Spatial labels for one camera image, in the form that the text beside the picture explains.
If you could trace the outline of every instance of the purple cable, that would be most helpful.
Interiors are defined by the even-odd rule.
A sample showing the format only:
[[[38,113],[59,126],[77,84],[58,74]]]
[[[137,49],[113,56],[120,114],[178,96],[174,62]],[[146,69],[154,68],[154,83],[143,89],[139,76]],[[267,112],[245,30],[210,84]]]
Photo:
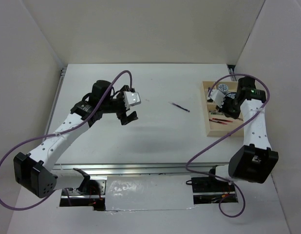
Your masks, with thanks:
[[[116,83],[116,81],[125,73],[128,73],[129,76],[130,76],[130,89],[132,88],[132,74],[130,71],[128,70],[125,70],[125,71],[122,71],[121,73],[119,73],[115,79],[111,82],[111,84],[108,86],[107,90],[105,91],[105,93],[103,94],[102,98],[100,99],[100,101],[98,102],[98,104],[96,105],[96,107],[94,108],[94,110],[92,111],[92,113],[81,123],[79,124],[78,126],[74,127],[74,128],[71,128],[69,130],[66,130],[66,131],[63,131],[63,132],[60,132],[60,134],[66,134],[66,133],[69,133],[77,128],[80,128],[82,125],[84,125],[86,122],[88,122],[88,120],[90,120],[90,118],[92,118],[92,116],[95,114],[95,112],[98,110],[98,108],[100,107],[100,105],[102,104],[103,100],[105,99],[105,97],[107,96],[107,94],[109,93],[109,91],[112,89],[113,85]],[[47,134],[47,135],[43,135],[43,136],[39,136],[39,137],[34,137],[34,138],[31,138],[31,139],[28,139],[26,141],[23,141],[19,144],[17,144],[16,146],[14,146],[11,150],[9,150],[4,156],[3,158],[0,160],[0,167],[1,165],[3,164],[3,162],[5,161],[5,159],[10,155],[10,153],[12,153],[15,149],[17,149],[18,147],[26,144],[26,143],[29,143],[31,141],[34,141],[34,140],[39,140],[39,139],[43,139],[43,138],[48,138],[48,137],[55,137],[56,135],[55,134]],[[47,197],[45,197],[43,200],[41,200],[40,202],[32,205],[32,206],[28,206],[28,207],[23,207],[23,208],[16,208],[16,207],[12,207],[12,206],[9,206],[7,204],[4,203],[4,201],[1,200],[0,198],[0,204],[9,209],[9,210],[12,210],[12,211],[25,211],[25,210],[29,210],[31,208],[34,208],[38,205],[40,205],[42,202],[44,202],[46,199],[48,199],[51,195],[48,195]]]
[[[69,197],[69,192],[67,189],[64,189],[64,190],[66,191],[66,194],[67,194],[68,204],[69,204],[69,206],[72,206],[71,198]]]
[[[208,97],[210,96],[211,91],[212,91],[212,89],[214,88],[214,86],[215,86],[219,81],[221,81],[221,80],[223,80],[223,79],[225,79],[225,78],[227,78],[227,77],[233,77],[233,76],[251,77],[251,78],[257,80],[257,81],[264,87],[264,89],[266,90],[266,93],[267,93],[266,101],[265,101],[265,103],[263,103],[263,105],[261,106],[261,108],[263,108],[263,107],[266,106],[266,104],[268,103],[269,98],[270,98],[270,92],[269,92],[268,87],[267,87],[261,80],[259,80],[258,78],[254,77],[254,76],[251,76],[251,75],[248,75],[248,74],[242,74],[242,73],[230,74],[230,75],[227,75],[227,76],[224,76],[224,77],[218,79],[218,80],[211,86],[211,88],[210,88],[210,90],[209,90],[209,93],[208,93]],[[254,120],[254,119],[258,116],[259,113],[260,113],[260,112],[258,111],[253,117],[251,117],[250,119],[248,119],[245,123],[243,123],[242,125],[240,125],[240,126],[237,127],[236,129],[234,129],[233,131],[229,132],[229,133],[226,134],[225,136],[221,137],[220,139],[218,139],[217,141],[215,141],[214,143],[212,143],[211,145],[207,146],[205,149],[203,149],[202,151],[200,151],[199,153],[197,153],[197,154],[196,154],[194,157],[192,157],[192,158],[187,162],[187,164],[185,165],[186,170],[188,170],[189,172],[197,173],[197,174],[203,174],[203,175],[208,175],[208,176],[212,176],[212,177],[214,177],[214,178],[219,178],[219,179],[221,179],[221,180],[224,180],[224,181],[226,181],[226,182],[229,182],[229,183],[233,184],[233,185],[238,189],[238,191],[240,192],[240,195],[242,196],[242,199],[243,199],[243,208],[242,208],[242,210],[241,210],[238,214],[236,214],[236,215],[228,215],[228,214],[224,213],[224,211],[223,211],[222,208],[221,208],[221,203],[223,202],[223,200],[226,199],[227,197],[233,196],[233,195],[229,195],[229,196],[223,197],[223,198],[220,200],[220,202],[219,202],[219,209],[220,209],[221,213],[222,213],[223,215],[225,215],[226,217],[236,218],[236,217],[240,216],[240,215],[244,212],[245,207],[246,207],[246,200],[245,200],[245,196],[244,196],[243,192],[241,191],[241,189],[240,189],[233,181],[231,181],[231,180],[229,180],[229,179],[226,179],[226,178],[223,178],[223,177],[221,177],[221,176],[214,175],[214,174],[211,174],[211,173],[207,173],[207,172],[199,172],[199,171],[196,171],[196,170],[192,170],[192,169],[190,169],[190,168],[188,168],[188,167],[189,167],[189,165],[190,165],[196,158],[198,158],[198,157],[199,157],[200,155],[202,155],[204,152],[206,152],[207,150],[211,149],[213,146],[217,145],[217,144],[220,143],[222,140],[228,138],[229,136],[231,136],[233,133],[237,132],[237,131],[240,130],[241,128],[245,127],[248,123],[250,123],[252,120]]]

